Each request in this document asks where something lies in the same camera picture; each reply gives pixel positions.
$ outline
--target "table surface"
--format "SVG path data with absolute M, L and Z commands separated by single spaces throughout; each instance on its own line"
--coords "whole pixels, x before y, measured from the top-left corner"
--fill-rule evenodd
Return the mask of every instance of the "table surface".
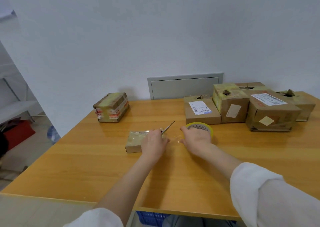
M 250 132 L 245 123 L 212 125 L 213 143 L 227 153 L 259 164 L 320 199 L 320 100 L 308 122 L 292 132 Z M 185 125 L 183 99 L 132 101 L 119 123 L 98 123 L 94 112 L 52 146 L 2 192 L 98 202 L 137 161 L 127 154 L 129 131 L 165 128 L 171 142 L 147 177 L 135 210 L 238 219 L 229 182 L 179 143 Z

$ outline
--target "tape roll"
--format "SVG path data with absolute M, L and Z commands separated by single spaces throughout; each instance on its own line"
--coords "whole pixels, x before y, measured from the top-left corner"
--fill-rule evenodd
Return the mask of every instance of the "tape roll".
M 186 125 L 186 128 L 188 128 L 188 129 L 190 129 L 192 127 L 199 128 L 199 129 L 210 132 L 211 138 L 213 138 L 213 136 L 214 136 L 214 131 L 212 130 L 212 128 L 208 124 L 194 122 L 194 123 L 189 123 Z

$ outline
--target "white wall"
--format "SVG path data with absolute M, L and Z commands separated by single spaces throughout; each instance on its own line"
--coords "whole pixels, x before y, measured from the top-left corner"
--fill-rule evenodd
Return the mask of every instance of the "white wall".
M 5 50 L 4 46 L 0 42 L 0 72 L 4 72 L 7 70 L 17 70 L 17 73 L 11 75 L 10 77 L 7 77 L 6 80 L 14 90 L 18 98 L 20 100 L 25 100 L 26 82 L 23 79 L 22 75 L 19 73 L 16 66 L 13 64 L 13 61 Z M 36 100 L 31 90 L 28 91 L 28 100 Z M 0 79 L 0 109 L 16 101 L 16 97 L 10 91 L 4 80 Z M 38 115 L 41 112 L 43 112 L 43 110 L 40 104 L 36 104 L 29 109 L 29 113 L 32 116 Z
M 320 0 L 10 0 L 0 39 L 61 135 L 106 93 L 223 71 L 320 97 Z

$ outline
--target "right hand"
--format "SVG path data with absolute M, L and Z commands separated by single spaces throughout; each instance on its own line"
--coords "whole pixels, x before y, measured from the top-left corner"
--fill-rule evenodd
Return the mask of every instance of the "right hand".
M 181 127 L 180 130 L 184 134 L 184 139 L 180 142 L 194 155 L 205 158 L 210 149 L 214 147 L 211 143 L 210 132 L 198 128 L 187 129 L 185 126 Z

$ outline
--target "yellow tape roll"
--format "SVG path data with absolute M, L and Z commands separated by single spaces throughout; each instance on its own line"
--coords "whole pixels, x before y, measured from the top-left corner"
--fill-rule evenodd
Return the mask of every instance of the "yellow tape roll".
M 202 130 L 210 132 L 211 138 L 213 138 L 213 136 L 214 136 L 214 131 L 212 130 L 212 128 L 208 124 L 194 122 L 194 123 L 189 123 L 189 124 L 186 125 L 186 128 L 188 128 L 188 129 L 192 128 L 192 127 L 200 128 Z

